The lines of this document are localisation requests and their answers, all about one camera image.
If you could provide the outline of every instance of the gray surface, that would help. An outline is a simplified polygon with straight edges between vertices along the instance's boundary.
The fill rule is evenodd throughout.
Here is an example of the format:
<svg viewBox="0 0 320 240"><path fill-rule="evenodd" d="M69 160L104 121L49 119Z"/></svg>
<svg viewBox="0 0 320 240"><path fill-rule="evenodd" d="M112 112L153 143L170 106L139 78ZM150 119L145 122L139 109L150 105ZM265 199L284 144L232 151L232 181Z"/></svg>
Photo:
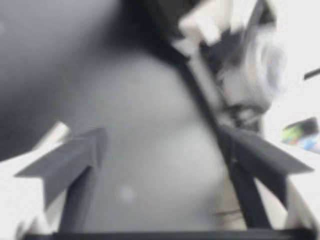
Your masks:
<svg viewBox="0 0 320 240"><path fill-rule="evenodd" d="M105 127L87 218L70 231L212 230L222 176L213 136L174 68L133 35L108 45L116 2L0 1L2 159L56 120L74 134Z"/></svg>
<svg viewBox="0 0 320 240"><path fill-rule="evenodd" d="M102 174L78 230L213 229L222 168L210 131L174 69L143 51L128 57L88 76L69 124L108 133Z"/></svg>

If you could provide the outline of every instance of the white plastic part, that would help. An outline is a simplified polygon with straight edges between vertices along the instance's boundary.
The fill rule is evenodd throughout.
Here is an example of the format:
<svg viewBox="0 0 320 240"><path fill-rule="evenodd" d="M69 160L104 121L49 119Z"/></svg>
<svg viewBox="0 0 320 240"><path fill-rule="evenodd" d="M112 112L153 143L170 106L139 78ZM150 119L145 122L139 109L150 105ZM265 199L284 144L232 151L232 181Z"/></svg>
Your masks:
<svg viewBox="0 0 320 240"><path fill-rule="evenodd" d="M0 239L17 240L27 232L51 234L58 229L66 191L46 212L42 179L15 175L59 147L68 133L68 127L58 122L35 149L0 162L0 191L5 193L0 198Z"/></svg>
<svg viewBox="0 0 320 240"><path fill-rule="evenodd" d="M180 31L196 45L202 40L214 44L230 27L232 3L232 0L204 1L180 19Z"/></svg>
<svg viewBox="0 0 320 240"><path fill-rule="evenodd" d="M230 30L237 32L248 26L248 22L253 13L257 0L235 0L232 5L232 16Z"/></svg>

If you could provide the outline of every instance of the black bar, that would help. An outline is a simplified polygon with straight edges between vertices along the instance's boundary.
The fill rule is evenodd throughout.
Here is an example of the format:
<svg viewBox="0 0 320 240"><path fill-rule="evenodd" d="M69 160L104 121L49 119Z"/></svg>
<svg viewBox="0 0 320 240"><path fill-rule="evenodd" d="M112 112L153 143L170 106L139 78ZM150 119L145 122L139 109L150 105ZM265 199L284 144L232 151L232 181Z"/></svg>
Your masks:
<svg viewBox="0 0 320 240"><path fill-rule="evenodd" d="M313 169L253 132L227 126L222 126L221 131L230 136L234 144L234 157L240 165L258 178L286 207L287 177L290 174L311 172Z"/></svg>
<svg viewBox="0 0 320 240"><path fill-rule="evenodd" d="M314 240L308 229L151 233L65 233L29 235L24 240Z"/></svg>
<svg viewBox="0 0 320 240"><path fill-rule="evenodd" d="M103 128L96 128L74 137L20 171L22 178L43 180L45 206L67 189L88 167L94 167L102 157L106 141Z"/></svg>
<svg viewBox="0 0 320 240"><path fill-rule="evenodd" d="M217 137L246 226L248 228L271 229L253 177L243 169L234 157L235 145L231 136L221 131Z"/></svg>
<svg viewBox="0 0 320 240"><path fill-rule="evenodd" d="M304 75L304 80L306 81L306 80L313 78L314 76L319 75L319 74L320 74L320 68L309 71Z"/></svg>

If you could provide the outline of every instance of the gray fabric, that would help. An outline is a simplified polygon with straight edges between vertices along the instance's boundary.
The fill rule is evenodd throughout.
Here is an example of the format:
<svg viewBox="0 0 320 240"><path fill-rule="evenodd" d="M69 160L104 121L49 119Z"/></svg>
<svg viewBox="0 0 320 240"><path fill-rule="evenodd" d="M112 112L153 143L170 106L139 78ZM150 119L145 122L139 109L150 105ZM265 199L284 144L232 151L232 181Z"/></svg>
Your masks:
<svg viewBox="0 0 320 240"><path fill-rule="evenodd" d="M57 120L75 135L103 127L106 155L84 221L68 232L212 230L215 139L176 69L145 50L139 26L125 22L132 33L110 42L119 2L0 2L1 150L31 149Z"/></svg>

